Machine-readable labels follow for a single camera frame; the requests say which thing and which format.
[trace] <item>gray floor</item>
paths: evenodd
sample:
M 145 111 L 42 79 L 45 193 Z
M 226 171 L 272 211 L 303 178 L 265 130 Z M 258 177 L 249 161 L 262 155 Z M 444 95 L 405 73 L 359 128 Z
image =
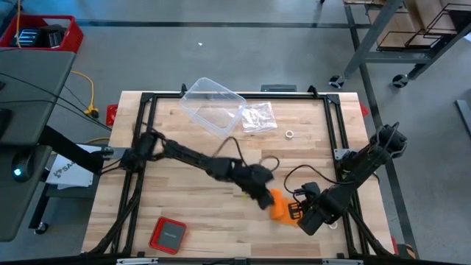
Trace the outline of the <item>gray floor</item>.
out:
M 115 0 L 25 1 L 32 13 L 72 14 L 77 18 L 132 21 L 257 21 L 344 23 L 340 0 L 322 9 L 307 0 Z M 355 8 L 357 22 L 366 22 Z M 234 91 L 259 91 L 262 84 L 315 85 L 333 91 L 327 80 L 339 74 L 353 55 L 347 29 L 97 28 L 83 27 L 85 39 L 74 69 L 96 85 L 96 106 L 117 103 L 121 91 L 176 91 L 209 77 Z M 418 252 L 423 259 L 467 264 L 471 260 L 469 195 L 471 140 L 453 102 L 471 99 L 471 43 L 458 42 L 418 80 L 402 90 L 388 84 L 411 65 L 368 65 L 383 122 L 400 121 L 408 150 L 396 161 Z M 86 104 L 88 83 L 70 76 L 67 86 Z M 366 104 L 358 72 L 343 91 L 355 91 Z M 68 91 L 62 96 L 73 99 Z M 370 117 L 368 132 L 374 132 Z M 49 122 L 74 141 L 107 132 L 56 108 Z M 86 133 L 74 128 L 87 128 Z M 401 242 L 399 221 L 385 174 L 380 171 L 383 202 L 393 236 Z M 47 210 L 52 226 L 32 235 L 26 223 L 17 238 L 0 244 L 0 260 L 73 255 L 80 251 L 92 202 L 57 200 Z

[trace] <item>computer mouse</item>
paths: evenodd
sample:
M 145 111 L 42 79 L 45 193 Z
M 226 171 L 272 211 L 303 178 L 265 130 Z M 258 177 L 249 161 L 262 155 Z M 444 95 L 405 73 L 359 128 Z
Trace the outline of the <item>computer mouse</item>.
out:
M 18 152 L 12 161 L 12 176 L 16 182 L 25 182 L 34 174 L 34 149 Z

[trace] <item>butcher block tabletop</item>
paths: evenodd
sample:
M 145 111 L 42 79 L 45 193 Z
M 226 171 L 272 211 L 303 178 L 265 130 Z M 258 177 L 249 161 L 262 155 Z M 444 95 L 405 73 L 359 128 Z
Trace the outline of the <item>butcher block tabletop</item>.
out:
M 121 94 L 110 146 L 131 146 L 141 93 L 124 91 Z M 368 137 L 358 96 L 356 93 L 339 93 L 339 97 L 350 148 L 360 149 L 368 144 Z M 212 155 L 222 140 L 193 123 L 178 101 L 158 100 L 153 127 L 169 139 Z M 247 104 L 266 101 L 248 99 Z M 278 157 L 280 166 L 274 171 L 275 179 L 269 183 L 269 188 L 282 189 L 286 196 L 290 194 L 283 189 L 284 177 L 301 164 L 312 165 L 335 180 L 323 102 L 307 99 L 269 101 L 276 118 L 276 129 L 245 133 L 240 123 L 232 133 L 241 145 L 245 161 L 252 164 L 268 155 Z M 337 128 L 335 115 L 333 120 Z M 294 132 L 292 139 L 285 137 L 287 130 Z M 338 130 L 336 134 L 338 146 L 341 146 Z M 220 155 L 237 158 L 234 142 L 229 141 Z M 275 161 L 268 159 L 263 165 L 272 168 Z M 117 169 L 101 176 L 82 251 L 94 248 L 116 220 L 124 175 L 123 170 Z M 310 169 L 301 168 L 290 176 L 287 186 L 294 189 L 313 181 L 319 184 L 321 190 L 331 185 Z M 392 252 L 378 181 L 374 177 L 369 178 L 358 194 L 366 224 L 384 247 Z M 176 255 L 149 247 L 151 234 L 160 216 L 187 226 Z M 348 256 L 342 220 L 337 223 L 335 230 L 324 224 L 313 236 L 308 236 L 298 227 L 273 222 L 269 211 L 262 211 L 257 202 L 244 196 L 235 184 L 217 182 L 200 169 L 177 160 L 163 159 L 147 163 L 132 253 L 145 251 L 148 257 L 185 258 L 335 258 L 336 253 L 340 252 Z M 124 246 L 127 227 L 128 223 L 125 223 L 120 249 Z M 355 246 L 360 251 L 354 224 L 353 231 Z

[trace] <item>orange object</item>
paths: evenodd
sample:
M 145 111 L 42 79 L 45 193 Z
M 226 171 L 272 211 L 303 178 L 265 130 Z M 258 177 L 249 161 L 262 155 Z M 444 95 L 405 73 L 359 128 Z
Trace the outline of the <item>orange object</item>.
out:
M 280 189 L 272 188 L 270 192 L 272 193 L 273 200 L 275 202 L 275 204 L 270 207 L 270 219 L 284 225 L 293 225 L 297 227 L 298 219 L 292 219 L 288 210 L 288 205 L 296 202 L 293 199 L 284 198 Z

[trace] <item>clear plastic bag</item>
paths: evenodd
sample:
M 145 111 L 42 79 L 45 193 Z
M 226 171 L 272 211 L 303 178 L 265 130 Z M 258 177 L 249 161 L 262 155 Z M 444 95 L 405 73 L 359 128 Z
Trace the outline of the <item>clear plastic bag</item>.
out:
M 248 104 L 242 112 L 244 133 L 260 133 L 277 128 L 272 103 Z

